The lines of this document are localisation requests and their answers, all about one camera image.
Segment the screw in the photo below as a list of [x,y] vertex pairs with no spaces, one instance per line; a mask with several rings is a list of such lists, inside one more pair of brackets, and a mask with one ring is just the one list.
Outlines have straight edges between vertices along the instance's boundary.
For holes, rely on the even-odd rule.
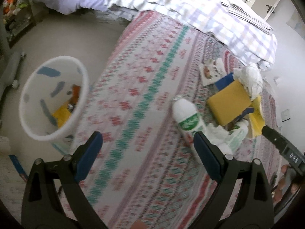
[[254,159],[254,163],[256,163],[257,165],[260,165],[260,160],[259,159]]
[[72,156],[70,154],[64,155],[63,160],[64,161],[69,161],[71,160]]
[[226,158],[227,160],[233,160],[233,155],[232,155],[232,154],[226,154],[226,155],[225,155],[225,158]]
[[37,158],[34,162],[36,165],[39,165],[42,163],[42,159],[41,158]]

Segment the yellow box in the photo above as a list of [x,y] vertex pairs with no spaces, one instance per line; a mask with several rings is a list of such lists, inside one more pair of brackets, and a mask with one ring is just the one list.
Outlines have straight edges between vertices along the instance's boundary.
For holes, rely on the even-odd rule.
[[251,101],[242,84],[235,80],[211,96],[207,104],[218,124],[225,126],[248,108]]
[[57,121],[58,128],[61,128],[70,118],[71,112],[68,110],[69,101],[66,101],[52,116]]

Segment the yellow paper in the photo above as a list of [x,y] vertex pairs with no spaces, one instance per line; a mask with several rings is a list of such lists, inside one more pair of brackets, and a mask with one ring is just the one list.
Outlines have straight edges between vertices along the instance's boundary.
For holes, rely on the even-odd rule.
[[69,101],[65,102],[59,109],[57,109],[52,115],[57,120],[58,128],[61,128],[67,120],[69,120],[71,112],[68,110]]
[[211,96],[207,104],[221,126],[239,116],[251,104],[249,95],[237,80]]
[[261,111],[260,101],[261,97],[260,95],[258,95],[257,98],[255,98],[250,105],[250,107],[254,108],[254,113],[248,114],[252,129],[252,138],[262,135],[262,129],[265,125],[265,120]]

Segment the green pattern stripe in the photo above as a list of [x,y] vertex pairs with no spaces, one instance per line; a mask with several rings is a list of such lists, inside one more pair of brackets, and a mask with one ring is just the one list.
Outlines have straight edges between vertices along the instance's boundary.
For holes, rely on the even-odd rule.
[[119,162],[124,156],[124,152],[129,148],[129,141],[133,138],[136,130],[139,128],[140,121],[145,117],[145,113],[149,109],[154,96],[158,93],[159,87],[165,78],[168,68],[171,66],[173,59],[179,49],[185,34],[189,27],[184,26],[177,40],[173,44],[165,61],[162,63],[156,73],[152,84],[147,88],[147,92],[143,95],[143,100],[139,102],[134,110],[132,118],[127,122],[126,129],[122,131],[121,138],[116,141],[116,148],[110,151],[109,158],[105,162],[105,166],[100,170],[98,178],[95,180],[94,187],[91,188],[88,201],[91,205],[97,203],[98,198],[103,194],[103,190],[107,187],[108,181],[111,179],[113,172],[118,168]]

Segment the blue book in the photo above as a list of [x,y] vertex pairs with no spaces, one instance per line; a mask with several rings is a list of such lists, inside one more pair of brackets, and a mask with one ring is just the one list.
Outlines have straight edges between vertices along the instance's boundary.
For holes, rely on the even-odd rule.
[[216,85],[217,89],[219,91],[221,91],[222,89],[227,87],[233,81],[234,81],[234,79],[233,79],[233,72],[231,72],[231,73],[227,74],[226,76],[224,76],[223,78],[221,78],[219,81],[217,81],[215,83],[215,85]]

